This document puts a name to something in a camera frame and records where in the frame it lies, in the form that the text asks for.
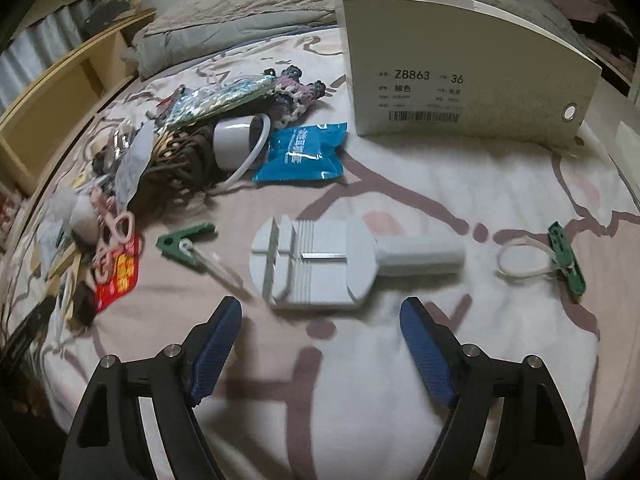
metal screw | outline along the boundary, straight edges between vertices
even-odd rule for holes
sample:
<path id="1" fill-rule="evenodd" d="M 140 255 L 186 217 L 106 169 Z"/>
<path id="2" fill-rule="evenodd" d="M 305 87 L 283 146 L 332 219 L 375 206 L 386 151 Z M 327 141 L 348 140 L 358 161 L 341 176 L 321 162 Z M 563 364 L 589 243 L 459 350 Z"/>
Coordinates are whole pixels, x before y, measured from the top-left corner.
<path id="1" fill-rule="evenodd" d="M 463 345 L 462 351 L 467 357 L 478 357 L 480 355 L 480 349 L 472 344 Z"/>
<path id="2" fill-rule="evenodd" d="M 176 343 L 165 346 L 164 350 L 162 350 L 162 352 L 164 352 L 164 355 L 166 355 L 167 357 L 176 357 L 180 354 L 181 351 L 182 347 Z"/>
<path id="3" fill-rule="evenodd" d="M 116 364 L 115 355 L 105 355 L 102 359 L 100 359 L 100 366 L 102 368 L 111 368 L 114 364 Z"/>
<path id="4" fill-rule="evenodd" d="M 531 368 L 541 368 L 543 365 L 542 359 L 540 359 L 537 355 L 530 355 L 527 357 L 527 364 Z"/>

blue gripper pad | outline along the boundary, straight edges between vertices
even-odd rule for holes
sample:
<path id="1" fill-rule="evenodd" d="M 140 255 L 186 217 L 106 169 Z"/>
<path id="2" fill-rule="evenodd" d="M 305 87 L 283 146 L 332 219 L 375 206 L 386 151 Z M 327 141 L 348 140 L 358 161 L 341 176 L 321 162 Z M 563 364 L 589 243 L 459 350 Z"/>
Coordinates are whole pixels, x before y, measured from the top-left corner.
<path id="1" fill-rule="evenodd" d="M 400 330 L 431 397 L 452 408 L 458 396 L 451 383 L 449 363 L 408 300 L 400 307 Z"/>
<path id="2" fill-rule="evenodd" d="M 200 404 L 202 399 L 213 393 L 241 325 L 242 307 L 240 302 L 233 298 L 193 364 L 190 396 L 194 405 Z"/>

pink scissors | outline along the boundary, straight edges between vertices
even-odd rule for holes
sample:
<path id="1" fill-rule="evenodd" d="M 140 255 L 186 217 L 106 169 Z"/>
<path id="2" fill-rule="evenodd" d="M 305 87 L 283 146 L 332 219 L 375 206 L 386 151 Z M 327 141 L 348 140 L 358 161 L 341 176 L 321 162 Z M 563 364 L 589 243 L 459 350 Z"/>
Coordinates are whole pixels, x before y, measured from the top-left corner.
<path id="1" fill-rule="evenodd" d="M 105 198 L 97 187 L 91 192 L 91 203 L 100 215 L 100 236 L 94 256 L 95 281 L 104 285 L 113 273 L 113 252 L 124 252 L 126 245 L 133 239 L 136 218 L 131 211 L 114 216 L 113 198 Z"/>

gray curtain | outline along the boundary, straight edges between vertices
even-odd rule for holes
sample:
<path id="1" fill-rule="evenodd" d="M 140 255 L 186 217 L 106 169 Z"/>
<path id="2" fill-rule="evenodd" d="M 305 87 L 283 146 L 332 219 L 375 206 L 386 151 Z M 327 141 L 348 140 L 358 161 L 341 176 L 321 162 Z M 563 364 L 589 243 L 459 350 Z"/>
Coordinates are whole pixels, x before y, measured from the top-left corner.
<path id="1" fill-rule="evenodd" d="M 0 54 L 0 114 L 47 68 L 82 43 L 80 27 L 92 9 L 91 0 L 61 7 L 22 31 Z"/>

red packet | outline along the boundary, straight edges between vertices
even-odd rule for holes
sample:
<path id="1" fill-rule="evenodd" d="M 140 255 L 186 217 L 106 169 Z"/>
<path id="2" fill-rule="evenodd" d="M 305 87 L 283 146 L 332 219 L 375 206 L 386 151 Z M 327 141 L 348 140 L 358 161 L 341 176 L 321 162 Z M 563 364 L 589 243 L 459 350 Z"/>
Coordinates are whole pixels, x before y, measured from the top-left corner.
<path id="1" fill-rule="evenodd" d="M 113 275 L 104 285 L 97 284 L 95 289 L 95 306 L 102 312 L 118 298 L 128 294 L 138 283 L 138 267 L 140 266 L 140 240 L 133 237 L 125 246 L 125 251 L 113 251 Z"/>

